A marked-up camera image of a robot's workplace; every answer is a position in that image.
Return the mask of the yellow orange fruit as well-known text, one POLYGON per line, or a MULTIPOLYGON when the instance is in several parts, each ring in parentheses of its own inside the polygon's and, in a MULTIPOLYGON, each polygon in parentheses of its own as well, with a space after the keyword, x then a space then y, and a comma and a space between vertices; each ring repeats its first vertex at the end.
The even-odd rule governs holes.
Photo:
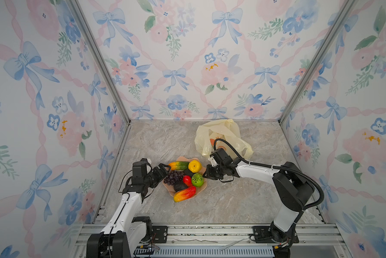
POLYGON ((202 169, 202 165, 198 160, 192 160, 188 164, 188 170, 192 173, 199 173, 202 169))

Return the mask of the yellow plastic bag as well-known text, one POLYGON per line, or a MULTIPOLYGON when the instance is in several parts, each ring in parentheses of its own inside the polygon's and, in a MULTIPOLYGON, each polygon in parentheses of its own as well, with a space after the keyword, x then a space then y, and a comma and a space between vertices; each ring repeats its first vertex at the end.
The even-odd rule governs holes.
POLYGON ((242 140, 239 126, 232 119, 214 120, 200 125, 194 141, 197 152, 209 157, 214 151, 213 144, 216 139, 226 140, 246 160, 253 156, 251 145, 242 140))

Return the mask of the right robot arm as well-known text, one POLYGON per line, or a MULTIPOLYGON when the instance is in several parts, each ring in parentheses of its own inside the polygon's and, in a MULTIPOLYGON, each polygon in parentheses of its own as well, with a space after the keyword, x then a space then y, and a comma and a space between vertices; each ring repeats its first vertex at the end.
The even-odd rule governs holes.
POLYGON ((271 239, 275 243, 291 244, 296 240, 296 224, 305 210, 321 204, 324 192, 310 177, 303 174, 295 164, 287 162, 282 166, 268 165, 245 160, 239 156, 232 158, 224 149, 210 154, 205 177, 223 181, 224 176, 252 178, 275 186, 282 206, 262 237, 256 241, 271 239))

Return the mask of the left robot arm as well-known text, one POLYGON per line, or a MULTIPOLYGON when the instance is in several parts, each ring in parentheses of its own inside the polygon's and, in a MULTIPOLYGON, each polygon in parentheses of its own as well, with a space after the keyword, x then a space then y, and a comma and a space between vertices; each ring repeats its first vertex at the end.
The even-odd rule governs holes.
POLYGON ((152 242, 151 219, 135 215, 149 189, 155 189, 170 171, 171 167, 162 163, 152 167, 146 158, 133 163, 116 211, 107 225, 87 240, 87 258, 132 258, 140 243, 152 242))

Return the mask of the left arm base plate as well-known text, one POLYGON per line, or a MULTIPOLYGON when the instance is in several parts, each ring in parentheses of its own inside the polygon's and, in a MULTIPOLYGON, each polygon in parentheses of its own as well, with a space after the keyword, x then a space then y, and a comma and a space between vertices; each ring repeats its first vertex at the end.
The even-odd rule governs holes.
POLYGON ((152 244, 166 244, 168 239, 168 226, 152 226, 148 229, 148 240, 152 244))

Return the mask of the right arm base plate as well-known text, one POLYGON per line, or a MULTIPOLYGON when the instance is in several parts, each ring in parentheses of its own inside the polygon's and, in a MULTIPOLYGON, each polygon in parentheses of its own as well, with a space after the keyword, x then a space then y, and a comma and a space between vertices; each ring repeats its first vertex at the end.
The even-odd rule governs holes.
POLYGON ((281 231, 274 225, 270 226, 253 226, 251 239, 258 244, 286 244, 292 242, 299 243, 296 233, 296 226, 293 225, 287 232, 281 231))

